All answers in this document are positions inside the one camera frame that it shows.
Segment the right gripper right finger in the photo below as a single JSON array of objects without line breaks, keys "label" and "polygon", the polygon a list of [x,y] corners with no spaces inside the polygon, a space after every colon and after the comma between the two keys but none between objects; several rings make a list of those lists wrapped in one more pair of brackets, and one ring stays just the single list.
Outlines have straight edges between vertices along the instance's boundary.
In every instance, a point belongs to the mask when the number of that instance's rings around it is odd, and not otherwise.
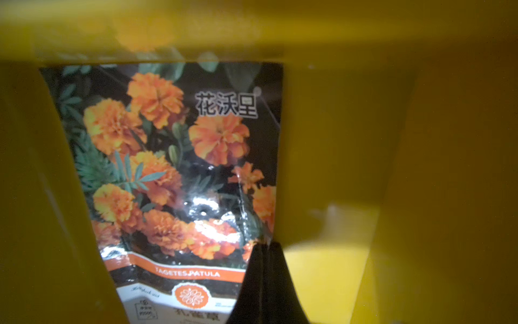
[{"label": "right gripper right finger", "polygon": [[264,322],[309,323],[279,243],[268,246],[264,270]]}]

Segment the yellow bottom drawer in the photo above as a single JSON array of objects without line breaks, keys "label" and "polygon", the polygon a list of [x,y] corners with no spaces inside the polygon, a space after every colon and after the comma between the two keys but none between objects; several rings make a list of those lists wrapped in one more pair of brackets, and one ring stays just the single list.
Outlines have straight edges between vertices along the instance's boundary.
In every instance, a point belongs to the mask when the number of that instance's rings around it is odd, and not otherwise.
[{"label": "yellow bottom drawer", "polygon": [[39,68],[167,46],[283,63],[311,322],[517,322],[516,1],[2,1],[2,323],[126,322]]}]

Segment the marigold seed bag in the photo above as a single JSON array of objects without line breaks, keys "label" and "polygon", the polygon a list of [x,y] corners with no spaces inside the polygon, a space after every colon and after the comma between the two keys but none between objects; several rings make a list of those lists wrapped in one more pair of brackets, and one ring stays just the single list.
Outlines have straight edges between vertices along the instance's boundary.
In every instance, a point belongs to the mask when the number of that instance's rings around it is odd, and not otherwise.
[{"label": "marigold seed bag", "polygon": [[272,238],[278,63],[40,69],[131,323],[225,323]]}]

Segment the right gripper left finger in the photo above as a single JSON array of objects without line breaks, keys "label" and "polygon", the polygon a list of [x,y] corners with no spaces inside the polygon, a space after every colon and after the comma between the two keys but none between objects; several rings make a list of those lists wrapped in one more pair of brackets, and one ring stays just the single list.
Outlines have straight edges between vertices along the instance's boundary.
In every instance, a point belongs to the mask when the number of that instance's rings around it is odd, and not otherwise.
[{"label": "right gripper left finger", "polygon": [[227,323],[263,322],[264,250],[264,244],[254,245],[239,296]]}]

